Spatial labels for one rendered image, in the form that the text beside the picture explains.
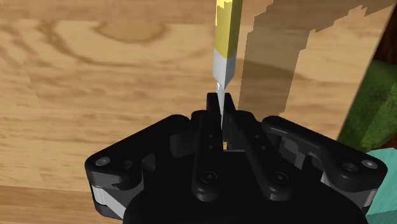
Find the green textured block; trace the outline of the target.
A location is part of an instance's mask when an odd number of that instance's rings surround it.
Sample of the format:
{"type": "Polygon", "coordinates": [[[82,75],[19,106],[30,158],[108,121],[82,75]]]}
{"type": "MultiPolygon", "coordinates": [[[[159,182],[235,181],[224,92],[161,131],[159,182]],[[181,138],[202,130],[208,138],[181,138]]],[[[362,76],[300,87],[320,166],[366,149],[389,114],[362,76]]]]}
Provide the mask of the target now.
{"type": "Polygon", "coordinates": [[[381,148],[397,135],[397,65],[373,60],[337,140],[359,151],[381,148]]]}

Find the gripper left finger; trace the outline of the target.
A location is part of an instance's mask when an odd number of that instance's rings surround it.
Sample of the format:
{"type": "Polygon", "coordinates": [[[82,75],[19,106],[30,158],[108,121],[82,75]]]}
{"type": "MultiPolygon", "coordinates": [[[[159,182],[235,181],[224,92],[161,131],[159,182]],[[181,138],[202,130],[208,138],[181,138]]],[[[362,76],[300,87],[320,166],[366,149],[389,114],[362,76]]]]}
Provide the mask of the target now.
{"type": "Polygon", "coordinates": [[[85,172],[96,211],[127,219],[140,202],[216,195],[214,159],[223,151],[218,95],[191,117],[170,115],[89,156],[85,172]]]}

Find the light wooden table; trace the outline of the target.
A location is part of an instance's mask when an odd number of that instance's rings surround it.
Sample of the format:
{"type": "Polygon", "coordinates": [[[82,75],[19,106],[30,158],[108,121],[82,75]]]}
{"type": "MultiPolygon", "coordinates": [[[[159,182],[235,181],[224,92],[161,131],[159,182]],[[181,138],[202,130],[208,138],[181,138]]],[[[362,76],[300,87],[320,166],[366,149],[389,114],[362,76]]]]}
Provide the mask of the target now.
{"type": "MultiPolygon", "coordinates": [[[[397,0],[244,0],[228,91],[338,136],[397,0]]],[[[85,159],[205,106],[216,0],[0,0],[0,224],[121,224],[85,159]]]]}

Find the yellow-handled silver knife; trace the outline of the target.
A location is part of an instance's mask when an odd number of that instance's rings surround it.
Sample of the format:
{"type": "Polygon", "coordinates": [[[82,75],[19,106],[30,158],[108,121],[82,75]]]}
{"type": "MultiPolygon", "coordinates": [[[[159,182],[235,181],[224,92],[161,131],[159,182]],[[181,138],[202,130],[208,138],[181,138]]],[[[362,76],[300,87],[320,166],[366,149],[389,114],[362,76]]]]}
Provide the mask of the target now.
{"type": "Polygon", "coordinates": [[[225,89],[234,77],[243,0],[216,0],[212,75],[223,124],[225,89]]]}

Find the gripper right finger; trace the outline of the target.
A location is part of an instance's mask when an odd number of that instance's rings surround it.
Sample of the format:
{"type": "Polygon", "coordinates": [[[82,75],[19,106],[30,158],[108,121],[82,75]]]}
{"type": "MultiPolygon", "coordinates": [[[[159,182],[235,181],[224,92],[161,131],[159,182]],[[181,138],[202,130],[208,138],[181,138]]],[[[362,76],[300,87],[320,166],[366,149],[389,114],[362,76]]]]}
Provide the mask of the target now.
{"type": "Polygon", "coordinates": [[[381,160],[280,116],[256,120],[225,96],[228,144],[245,151],[263,196],[287,201],[302,196],[349,199],[363,213],[387,174],[381,160]]]}

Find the teal block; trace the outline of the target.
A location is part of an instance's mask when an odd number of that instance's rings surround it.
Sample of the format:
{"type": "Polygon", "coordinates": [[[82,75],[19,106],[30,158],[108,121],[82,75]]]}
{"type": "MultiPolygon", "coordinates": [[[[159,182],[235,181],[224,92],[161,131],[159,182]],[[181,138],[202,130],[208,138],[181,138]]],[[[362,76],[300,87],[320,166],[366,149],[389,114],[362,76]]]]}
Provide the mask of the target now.
{"type": "Polygon", "coordinates": [[[369,224],[397,224],[397,149],[384,148],[368,152],[387,165],[388,171],[366,218],[369,224]]]}

